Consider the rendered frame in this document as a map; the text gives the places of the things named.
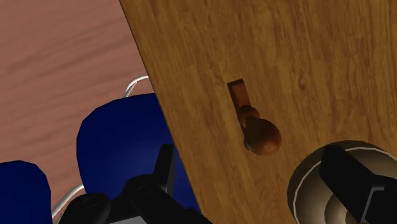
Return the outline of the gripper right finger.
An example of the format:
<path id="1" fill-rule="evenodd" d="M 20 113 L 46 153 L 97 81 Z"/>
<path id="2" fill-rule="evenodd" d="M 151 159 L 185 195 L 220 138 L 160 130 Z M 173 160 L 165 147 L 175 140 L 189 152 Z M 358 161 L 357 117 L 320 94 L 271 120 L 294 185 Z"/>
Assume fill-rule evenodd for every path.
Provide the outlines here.
<path id="1" fill-rule="evenodd" d="M 360 223 L 397 224 L 397 179 L 374 174 L 336 144 L 327 144 L 319 175 Z"/>

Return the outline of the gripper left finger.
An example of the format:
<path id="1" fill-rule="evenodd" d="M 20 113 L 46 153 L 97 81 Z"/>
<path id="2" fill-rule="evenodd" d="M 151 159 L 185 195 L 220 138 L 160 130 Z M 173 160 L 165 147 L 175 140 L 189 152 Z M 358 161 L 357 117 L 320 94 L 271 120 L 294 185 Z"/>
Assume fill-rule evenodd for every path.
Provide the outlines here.
<path id="1" fill-rule="evenodd" d="M 212 224 L 194 208 L 183 208 L 172 198 L 175 171 L 174 147 L 164 144 L 152 174 L 129 179 L 113 200 L 103 193 L 76 197 L 59 224 Z"/>

